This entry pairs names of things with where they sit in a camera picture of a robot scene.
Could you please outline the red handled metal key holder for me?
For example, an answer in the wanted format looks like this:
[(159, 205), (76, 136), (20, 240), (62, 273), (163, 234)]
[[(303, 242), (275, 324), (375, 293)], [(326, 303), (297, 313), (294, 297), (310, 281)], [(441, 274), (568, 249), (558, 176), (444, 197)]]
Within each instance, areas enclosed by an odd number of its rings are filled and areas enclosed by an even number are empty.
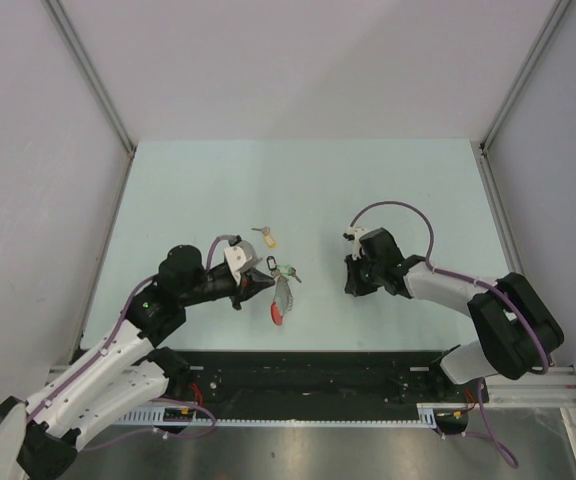
[(278, 276), (275, 283), (275, 292), (270, 306), (271, 320), (274, 325), (281, 326), (293, 305), (292, 291), (289, 280), (284, 276)]

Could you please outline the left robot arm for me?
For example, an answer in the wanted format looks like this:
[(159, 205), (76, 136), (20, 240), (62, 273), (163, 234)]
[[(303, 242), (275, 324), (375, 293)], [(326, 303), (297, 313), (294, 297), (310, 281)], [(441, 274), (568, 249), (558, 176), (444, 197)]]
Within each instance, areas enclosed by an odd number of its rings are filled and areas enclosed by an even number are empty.
[(220, 264), (207, 269), (191, 245), (172, 248), (155, 275), (129, 295), (96, 346), (26, 400), (0, 404), (0, 425), (17, 408), (23, 425), (0, 453), (31, 479), (57, 479), (108, 426), (133, 409), (189, 387), (189, 365), (163, 342), (186, 321), (187, 308), (229, 299), (234, 309), (274, 286), (259, 271), (254, 247), (235, 236)]

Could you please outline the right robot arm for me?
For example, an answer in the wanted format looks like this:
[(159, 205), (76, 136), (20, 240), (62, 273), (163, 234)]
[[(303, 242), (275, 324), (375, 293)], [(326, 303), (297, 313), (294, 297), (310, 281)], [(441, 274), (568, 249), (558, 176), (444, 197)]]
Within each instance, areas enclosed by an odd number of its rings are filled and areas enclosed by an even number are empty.
[(477, 339), (445, 351), (433, 362), (431, 393), (452, 401), (466, 383), (499, 374), (518, 380), (542, 374), (564, 342), (564, 332), (530, 282), (511, 272), (497, 280), (472, 278), (405, 257), (384, 228), (349, 227), (344, 291), (354, 297), (382, 289), (392, 296), (429, 301), (468, 317)]

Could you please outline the keys with black green tags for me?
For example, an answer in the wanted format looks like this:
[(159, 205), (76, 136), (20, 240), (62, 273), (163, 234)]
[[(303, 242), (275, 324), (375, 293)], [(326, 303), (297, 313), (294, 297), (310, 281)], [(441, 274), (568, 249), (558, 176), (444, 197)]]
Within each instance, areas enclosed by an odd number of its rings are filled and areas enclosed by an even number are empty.
[(279, 264), (276, 258), (272, 255), (266, 257), (266, 265), (273, 277), (281, 276), (285, 278), (292, 278), (298, 283), (302, 282), (297, 274), (297, 269), (294, 266), (290, 264)]

